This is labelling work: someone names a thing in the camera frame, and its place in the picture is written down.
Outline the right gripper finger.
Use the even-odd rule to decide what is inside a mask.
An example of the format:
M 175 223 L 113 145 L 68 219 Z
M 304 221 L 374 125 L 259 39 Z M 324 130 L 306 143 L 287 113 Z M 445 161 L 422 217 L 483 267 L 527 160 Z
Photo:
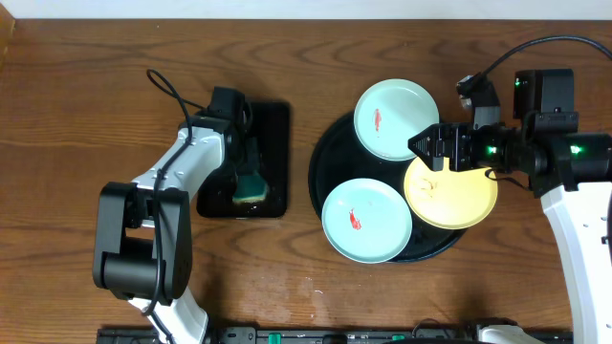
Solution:
M 437 152 L 436 143 L 410 143 L 408 148 L 422 160 L 429 170 L 443 170 L 444 157 Z
M 444 129 L 443 123 L 434 123 L 429 125 L 421 133 L 415 135 L 408 140 L 409 145 L 416 145 L 419 141 L 438 140 L 441 137 L 441 131 Z

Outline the green yellow sponge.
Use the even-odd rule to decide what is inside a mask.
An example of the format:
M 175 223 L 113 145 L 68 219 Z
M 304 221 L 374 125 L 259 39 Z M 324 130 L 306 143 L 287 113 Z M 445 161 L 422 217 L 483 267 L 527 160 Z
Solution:
M 257 173 L 239 176 L 232 195 L 235 204 L 252 204 L 263 201 L 269 191 L 267 182 Z

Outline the yellow plate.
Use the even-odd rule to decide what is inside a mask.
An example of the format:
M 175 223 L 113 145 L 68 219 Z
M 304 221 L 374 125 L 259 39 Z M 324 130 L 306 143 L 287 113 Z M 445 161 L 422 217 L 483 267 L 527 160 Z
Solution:
M 431 171 L 414 159 L 404 174 L 404 195 L 415 215 L 429 225 L 447 230 L 464 229 L 483 221 L 495 206 L 498 186 L 485 168 L 465 172 Z

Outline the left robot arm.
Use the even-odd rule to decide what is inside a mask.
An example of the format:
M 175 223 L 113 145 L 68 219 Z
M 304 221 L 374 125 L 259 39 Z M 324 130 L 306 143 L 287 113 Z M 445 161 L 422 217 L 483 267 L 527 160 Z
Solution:
M 94 283 L 141 311 L 162 343 L 205 339 L 208 315 L 187 286 L 190 203 L 213 172 L 243 158 L 252 120 L 248 102 L 209 105 L 186 119 L 150 169 L 100 191 Z

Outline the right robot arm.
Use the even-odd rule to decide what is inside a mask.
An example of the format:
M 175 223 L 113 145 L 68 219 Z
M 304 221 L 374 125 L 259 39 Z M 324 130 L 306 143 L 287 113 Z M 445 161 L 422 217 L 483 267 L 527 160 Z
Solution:
M 611 137 L 579 131 L 570 69 L 514 76 L 514 117 L 432 124 L 407 142 L 432 171 L 520 171 L 541 201 L 562 263 L 576 343 L 611 340 Z

